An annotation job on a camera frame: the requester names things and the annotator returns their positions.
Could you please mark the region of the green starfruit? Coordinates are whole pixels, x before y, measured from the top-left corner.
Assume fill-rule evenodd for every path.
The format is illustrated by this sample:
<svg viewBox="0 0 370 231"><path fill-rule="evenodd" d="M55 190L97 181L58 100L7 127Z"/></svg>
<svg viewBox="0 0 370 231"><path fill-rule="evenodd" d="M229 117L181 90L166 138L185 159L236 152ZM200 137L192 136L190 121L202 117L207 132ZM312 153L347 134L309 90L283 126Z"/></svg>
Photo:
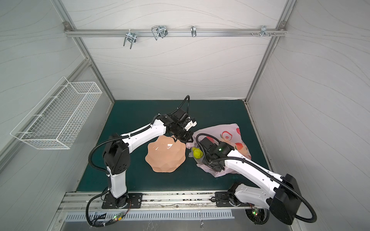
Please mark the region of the green starfruit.
<svg viewBox="0 0 370 231"><path fill-rule="evenodd" d="M192 147L192 153L193 153L193 157L195 159L202 159L203 158L203 152L199 148Z"/></svg>

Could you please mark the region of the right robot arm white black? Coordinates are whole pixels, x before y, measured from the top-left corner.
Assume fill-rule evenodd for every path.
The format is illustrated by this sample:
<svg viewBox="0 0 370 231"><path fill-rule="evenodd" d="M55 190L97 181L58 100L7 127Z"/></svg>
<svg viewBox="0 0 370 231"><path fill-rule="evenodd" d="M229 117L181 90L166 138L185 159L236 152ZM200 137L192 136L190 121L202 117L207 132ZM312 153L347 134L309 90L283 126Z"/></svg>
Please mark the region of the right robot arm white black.
<svg viewBox="0 0 370 231"><path fill-rule="evenodd" d="M295 219L306 223L317 221L317 214L309 202L301 195L296 179L287 174L281 176L271 172L232 150L224 155L216 149L204 154L207 166L214 170L228 167L248 178L256 187L233 184L226 195L219 200L233 207L243 204L267 209L276 219L292 225Z"/></svg>

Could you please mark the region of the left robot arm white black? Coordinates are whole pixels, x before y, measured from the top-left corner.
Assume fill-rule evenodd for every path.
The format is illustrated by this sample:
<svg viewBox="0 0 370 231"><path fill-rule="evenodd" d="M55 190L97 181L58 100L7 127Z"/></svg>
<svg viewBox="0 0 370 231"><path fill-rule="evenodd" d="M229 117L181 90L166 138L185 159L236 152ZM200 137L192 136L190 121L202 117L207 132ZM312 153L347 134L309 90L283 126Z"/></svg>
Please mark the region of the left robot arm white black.
<svg viewBox="0 0 370 231"><path fill-rule="evenodd" d="M122 208L129 200L126 186L126 171L131 163L131 153L146 142L166 133L182 143L193 142L191 128L196 126L196 119L187 112L157 114L152 121L135 131L123 135L113 135L110 139L94 147L88 156L89 165L103 171L109 180L107 194L115 201L115 206ZM105 167L93 163L93 154L104 146Z"/></svg>

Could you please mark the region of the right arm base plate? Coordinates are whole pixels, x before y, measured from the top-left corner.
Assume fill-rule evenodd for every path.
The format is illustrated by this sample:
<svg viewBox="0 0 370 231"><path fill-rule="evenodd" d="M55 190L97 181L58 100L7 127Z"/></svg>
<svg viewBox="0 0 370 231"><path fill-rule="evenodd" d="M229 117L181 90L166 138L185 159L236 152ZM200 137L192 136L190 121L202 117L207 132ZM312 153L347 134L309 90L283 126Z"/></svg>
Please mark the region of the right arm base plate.
<svg viewBox="0 0 370 231"><path fill-rule="evenodd" d="M236 197L230 196L229 192L218 191L210 199L218 208L223 207L250 207L248 203L240 202Z"/></svg>

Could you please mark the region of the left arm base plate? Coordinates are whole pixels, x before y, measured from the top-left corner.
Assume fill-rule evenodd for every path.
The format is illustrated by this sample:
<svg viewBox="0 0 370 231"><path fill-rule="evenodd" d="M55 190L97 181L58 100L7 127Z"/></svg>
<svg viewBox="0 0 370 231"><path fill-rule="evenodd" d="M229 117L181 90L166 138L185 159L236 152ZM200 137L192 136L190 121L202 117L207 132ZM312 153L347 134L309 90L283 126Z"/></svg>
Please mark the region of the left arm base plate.
<svg viewBox="0 0 370 231"><path fill-rule="evenodd" d="M115 198L111 193L107 193L103 199L102 209L140 208L142 197L142 193L126 193Z"/></svg>

